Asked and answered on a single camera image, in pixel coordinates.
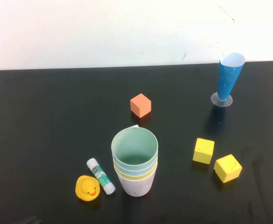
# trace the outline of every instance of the duck beak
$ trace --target duck beak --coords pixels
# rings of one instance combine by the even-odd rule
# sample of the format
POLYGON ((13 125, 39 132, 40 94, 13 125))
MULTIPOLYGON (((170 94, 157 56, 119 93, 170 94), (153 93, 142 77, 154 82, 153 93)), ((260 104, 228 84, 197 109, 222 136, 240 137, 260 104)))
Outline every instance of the duck beak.
POLYGON ((96 191, 94 191, 94 192, 91 193, 90 195, 91 195, 91 196, 95 196, 95 194, 96 194, 96 191))

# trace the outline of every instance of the yellow cube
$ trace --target yellow cube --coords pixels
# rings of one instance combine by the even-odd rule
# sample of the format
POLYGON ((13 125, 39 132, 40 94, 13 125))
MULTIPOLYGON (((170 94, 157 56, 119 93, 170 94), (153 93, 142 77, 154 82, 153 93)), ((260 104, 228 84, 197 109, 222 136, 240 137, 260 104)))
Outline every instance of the yellow cube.
POLYGON ((216 160, 214 170, 223 183, 237 178, 242 166, 232 154, 216 160))
POLYGON ((197 138, 193 161, 210 164, 214 146, 214 141, 197 138))

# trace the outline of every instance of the stacked cups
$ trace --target stacked cups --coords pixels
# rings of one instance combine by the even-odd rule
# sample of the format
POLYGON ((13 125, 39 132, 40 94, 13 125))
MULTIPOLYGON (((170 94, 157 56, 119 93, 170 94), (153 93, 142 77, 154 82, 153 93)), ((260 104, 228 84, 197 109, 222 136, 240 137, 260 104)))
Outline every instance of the stacked cups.
POLYGON ((158 142, 149 130, 128 127, 112 141, 114 168, 127 194, 139 197, 152 186, 158 165, 158 142))

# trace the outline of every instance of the blue cone cup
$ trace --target blue cone cup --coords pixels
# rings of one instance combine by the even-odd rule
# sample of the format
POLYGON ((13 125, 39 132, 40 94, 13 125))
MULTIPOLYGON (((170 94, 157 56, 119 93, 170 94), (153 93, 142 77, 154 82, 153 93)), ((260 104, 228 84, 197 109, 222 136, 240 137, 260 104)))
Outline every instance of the blue cone cup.
POLYGON ((245 57, 240 53, 223 54, 219 64, 219 82, 217 92, 211 96, 211 101, 217 106, 232 104, 230 93, 244 66, 245 57))

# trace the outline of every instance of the foam block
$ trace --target foam block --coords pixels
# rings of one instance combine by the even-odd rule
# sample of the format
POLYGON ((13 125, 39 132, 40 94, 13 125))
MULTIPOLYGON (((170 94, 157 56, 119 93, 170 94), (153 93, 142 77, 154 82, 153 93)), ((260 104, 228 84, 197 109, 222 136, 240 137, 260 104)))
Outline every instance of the foam block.
POLYGON ((214 170, 223 183, 237 178, 242 166, 232 154, 216 160, 214 170))
POLYGON ((197 138, 193 161, 210 164, 214 146, 214 141, 197 138))
POLYGON ((151 111, 151 101, 140 93, 130 100, 130 109, 141 118, 151 111))

